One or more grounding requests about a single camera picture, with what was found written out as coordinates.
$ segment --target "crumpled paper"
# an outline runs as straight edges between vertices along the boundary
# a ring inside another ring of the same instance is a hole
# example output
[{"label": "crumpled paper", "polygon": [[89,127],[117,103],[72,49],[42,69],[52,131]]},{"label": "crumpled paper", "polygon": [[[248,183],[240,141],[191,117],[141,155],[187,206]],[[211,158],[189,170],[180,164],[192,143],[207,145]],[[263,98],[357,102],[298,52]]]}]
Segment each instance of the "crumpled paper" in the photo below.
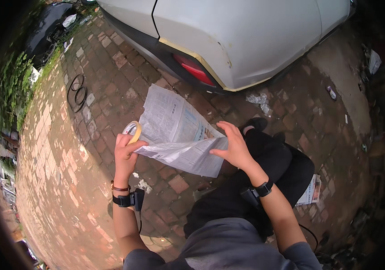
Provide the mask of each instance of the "crumpled paper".
[{"label": "crumpled paper", "polygon": [[261,93],[258,97],[256,97],[254,94],[250,94],[246,97],[246,101],[250,103],[260,104],[261,110],[266,116],[269,116],[269,100],[267,99],[267,95],[265,93]]}]

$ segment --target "brick pavement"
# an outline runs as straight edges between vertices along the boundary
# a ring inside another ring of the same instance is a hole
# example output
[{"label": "brick pavement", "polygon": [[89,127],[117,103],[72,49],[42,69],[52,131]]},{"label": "brick pavement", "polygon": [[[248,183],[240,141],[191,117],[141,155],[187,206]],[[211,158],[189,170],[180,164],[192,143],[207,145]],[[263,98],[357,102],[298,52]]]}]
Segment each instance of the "brick pavement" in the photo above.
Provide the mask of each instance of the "brick pavement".
[{"label": "brick pavement", "polygon": [[[66,90],[79,73],[86,77],[88,98],[74,114]],[[226,120],[241,125],[257,114],[264,117],[245,101],[249,91],[229,96],[196,91],[152,67],[103,18],[84,25],[43,80],[25,120],[18,154],[18,211],[30,245],[50,267],[122,265],[109,214],[114,144],[116,134],[144,111],[152,83],[186,97],[211,124]],[[322,176],[320,203],[297,207],[295,214],[319,239],[330,231],[330,248],[344,243],[349,222],[369,189],[366,155],[351,123],[345,123],[341,99],[331,100],[327,85],[334,87],[303,60],[285,79],[255,93],[265,92],[270,99],[265,132],[284,131],[287,143],[306,153]],[[145,244],[166,261],[176,258],[185,242],[192,192],[201,184],[217,186],[235,171],[225,163],[218,178],[206,178],[140,156],[130,184],[151,188],[142,213]],[[312,236],[305,235],[314,246]]]}]

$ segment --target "black pants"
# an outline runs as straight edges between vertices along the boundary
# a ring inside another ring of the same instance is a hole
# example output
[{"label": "black pants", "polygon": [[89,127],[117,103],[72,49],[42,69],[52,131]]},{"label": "black pants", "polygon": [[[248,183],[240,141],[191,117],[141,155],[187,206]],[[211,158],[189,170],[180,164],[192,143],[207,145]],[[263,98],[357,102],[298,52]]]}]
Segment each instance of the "black pants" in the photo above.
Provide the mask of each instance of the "black pants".
[{"label": "black pants", "polygon": [[[245,142],[254,160],[294,207],[314,175],[314,163],[296,148],[256,129],[246,133]],[[242,189],[251,186],[248,176],[239,170],[220,187],[199,199],[186,216],[185,237],[188,238],[208,221],[226,217],[248,220],[263,240],[272,235],[273,227],[264,209],[253,207],[240,195]]]}]

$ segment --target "person's right hand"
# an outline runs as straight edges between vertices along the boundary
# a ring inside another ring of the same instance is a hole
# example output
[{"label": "person's right hand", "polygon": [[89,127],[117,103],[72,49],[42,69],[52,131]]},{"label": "person's right hand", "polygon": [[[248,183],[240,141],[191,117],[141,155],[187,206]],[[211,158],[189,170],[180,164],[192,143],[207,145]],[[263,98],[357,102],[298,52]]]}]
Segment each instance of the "person's right hand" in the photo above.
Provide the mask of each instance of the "person's right hand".
[{"label": "person's right hand", "polygon": [[247,167],[254,164],[255,160],[249,153],[240,130],[235,125],[226,121],[219,121],[217,126],[222,128],[227,134],[228,149],[212,149],[209,153],[227,160],[231,165],[236,166],[241,170],[245,170]]}]

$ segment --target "newspaper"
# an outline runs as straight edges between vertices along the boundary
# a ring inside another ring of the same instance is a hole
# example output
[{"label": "newspaper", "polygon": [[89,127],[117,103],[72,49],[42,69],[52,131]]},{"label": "newspaper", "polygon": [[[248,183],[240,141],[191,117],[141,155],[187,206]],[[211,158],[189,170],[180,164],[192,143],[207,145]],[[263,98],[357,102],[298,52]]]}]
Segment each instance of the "newspaper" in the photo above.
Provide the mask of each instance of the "newspaper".
[{"label": "newspaper", "polygon": [[319,175],[313,175],[306,191],[297,201],[296,206],[318,203],[320,199],[321,179]]},{"label": "newspaper", "polygon": [[146,97],[140,140],[149,143],[135,152],[200,176],[217,177],[223,159],[209,154],[226,150],[227,137],[214,129],[180,95],[152,84]]}]

